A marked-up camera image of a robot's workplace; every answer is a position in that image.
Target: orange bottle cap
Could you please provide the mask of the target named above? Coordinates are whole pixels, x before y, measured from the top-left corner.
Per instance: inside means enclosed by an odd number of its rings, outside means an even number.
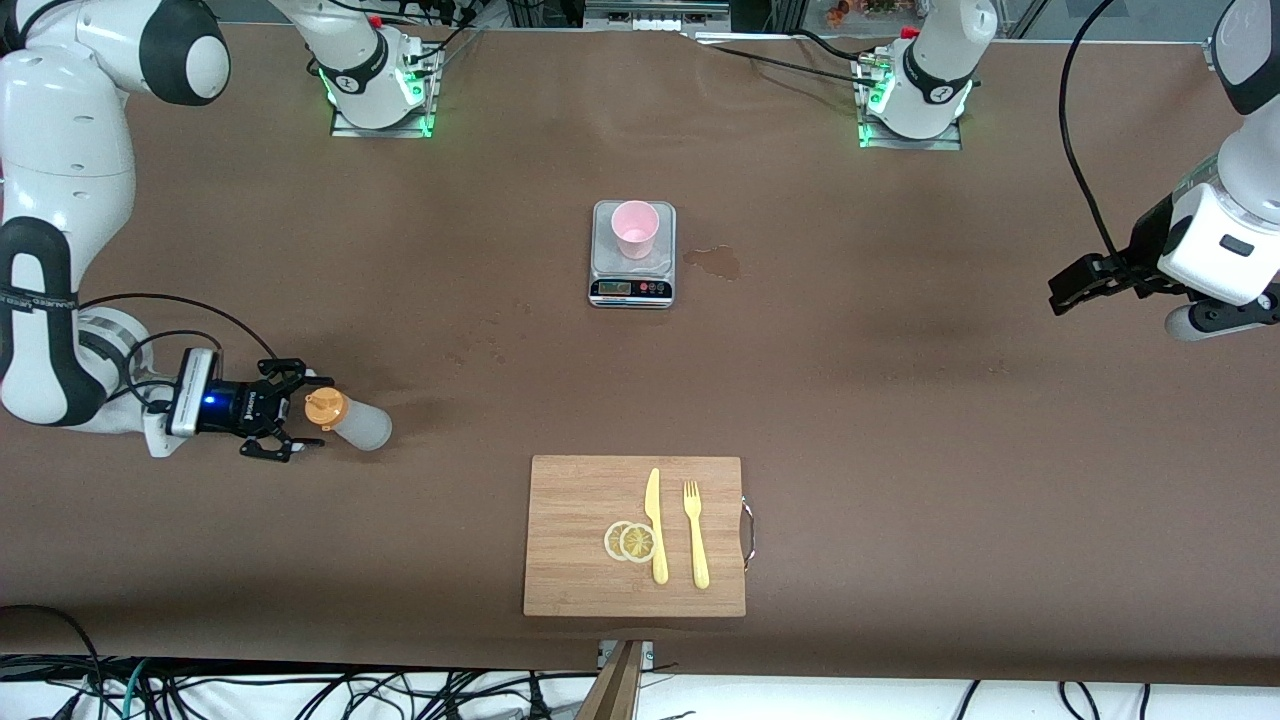
[[[332,387],[323,387],[307,396],[307,420],[332,430],[347,416],[347,396]]]

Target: cutting board handle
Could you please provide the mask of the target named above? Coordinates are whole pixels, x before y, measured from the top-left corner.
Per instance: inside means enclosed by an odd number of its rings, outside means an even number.
[[[750,547],[746,555],[742,556],[742,571],[751,569],[751,559],[755,557],[755,512],[751,512],[751,506],[746,502],[746,496],[742,496],[742,512],[746,514],[748,520],[748,536],[750,537]]]

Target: lemon slice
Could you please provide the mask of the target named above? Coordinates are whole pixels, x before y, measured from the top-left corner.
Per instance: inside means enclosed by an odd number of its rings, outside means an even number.
[[[618,520],[609,525],[608,530],[604,530],[604,552],[608,552],[609,557],[622,562],[627,561],[627,556],[622,555],[622,533],[630,527],[631,520]]]
[[[622,555],[632,562],[648,562],[653,557],[653,528],[636,523],[622,530]]]

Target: pink cup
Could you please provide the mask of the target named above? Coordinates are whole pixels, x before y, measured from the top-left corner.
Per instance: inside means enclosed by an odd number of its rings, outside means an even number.
[[[627,200],[613,211],[611,224],[623,255],[641,260],[653,252],[653,240],[658,236],[658,210],[653,205]]]

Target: yellow plastic fork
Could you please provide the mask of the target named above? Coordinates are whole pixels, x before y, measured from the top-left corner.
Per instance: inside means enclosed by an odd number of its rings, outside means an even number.
[[[694,585],[704,591],[712,584],[712,574],[707,569],[707,550],[703,548],[703,527],[698,519],[703,515],[703,498],[698,495],[698,483],[685,483],[685,515],[694,536]]]

